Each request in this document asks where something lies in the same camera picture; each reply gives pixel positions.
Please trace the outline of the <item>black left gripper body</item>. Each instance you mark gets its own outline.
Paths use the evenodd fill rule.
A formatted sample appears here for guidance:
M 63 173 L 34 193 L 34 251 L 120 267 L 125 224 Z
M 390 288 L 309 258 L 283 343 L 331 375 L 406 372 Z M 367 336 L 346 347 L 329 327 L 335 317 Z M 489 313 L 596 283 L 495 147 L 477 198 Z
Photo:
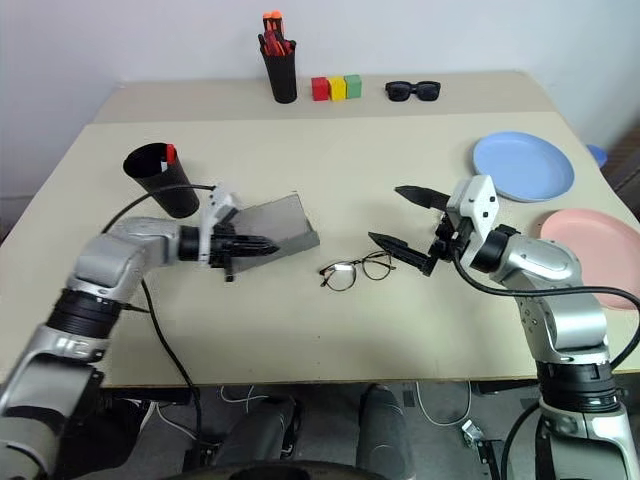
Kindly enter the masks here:
M 236 237 L 235 227 L 231 223 L 215 225 L 210 237 L 209 260 L 207 264 L 212 269 L 221 269 L 224 273 L 224 280 L 227 283 L 232 283 L 235 280 L 233 253 Z

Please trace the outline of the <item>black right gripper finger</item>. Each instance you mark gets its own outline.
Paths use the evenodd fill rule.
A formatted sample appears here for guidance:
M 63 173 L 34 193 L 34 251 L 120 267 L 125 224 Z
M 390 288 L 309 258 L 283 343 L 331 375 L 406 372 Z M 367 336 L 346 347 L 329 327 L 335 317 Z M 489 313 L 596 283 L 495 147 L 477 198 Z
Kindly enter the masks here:
M 450 196 L 429 188 L 403 185 L 394 191 L 411 203 L 426 209 L 445 210 Z
M 437 262 L 436 258 L 411 248 L 407 242 L 389 235 L 369 232 L 369 238 L 386 251 L 391 257 L 418 269 L 423 275 L 430 276 Z

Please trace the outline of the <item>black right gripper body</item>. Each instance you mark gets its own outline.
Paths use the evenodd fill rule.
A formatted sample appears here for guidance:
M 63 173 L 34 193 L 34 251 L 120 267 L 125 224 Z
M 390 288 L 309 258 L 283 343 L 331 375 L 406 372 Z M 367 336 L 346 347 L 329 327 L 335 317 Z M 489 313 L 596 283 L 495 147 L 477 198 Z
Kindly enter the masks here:
M 432 242 L 428 255 L 436 260 L 451 262 L 453 254 L 462 255 L 466 250 L 471 233 L 473 232 L 472 220 L 463 217 L 454 224 L 448 213 L 444 213 L 435 231 L 435 239 Z

